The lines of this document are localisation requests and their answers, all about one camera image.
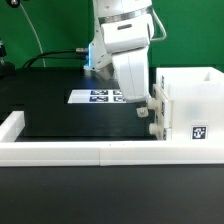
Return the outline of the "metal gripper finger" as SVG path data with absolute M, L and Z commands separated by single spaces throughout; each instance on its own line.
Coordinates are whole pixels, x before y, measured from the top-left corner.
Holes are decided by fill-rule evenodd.
M 137 111 L 137 115 L 140 118 L 145 118 L 149 115 L 149 111 L 145 103 L 137 103 L 136 111 Z

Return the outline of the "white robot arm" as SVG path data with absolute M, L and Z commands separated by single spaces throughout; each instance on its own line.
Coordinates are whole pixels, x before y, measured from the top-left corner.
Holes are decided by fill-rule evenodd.
M 167 37 L 152 0 L 92 0 L 94 37 L 84 69 L 104 80 L 114 78 L 137 115 L 149 112 L 148 50 Z

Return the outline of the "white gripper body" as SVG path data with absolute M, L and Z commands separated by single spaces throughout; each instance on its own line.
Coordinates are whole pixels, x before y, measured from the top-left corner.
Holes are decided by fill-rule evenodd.
M 149 96 L 148 48 L 112 55 L 118 84 L 129 103 L 146 101 Z

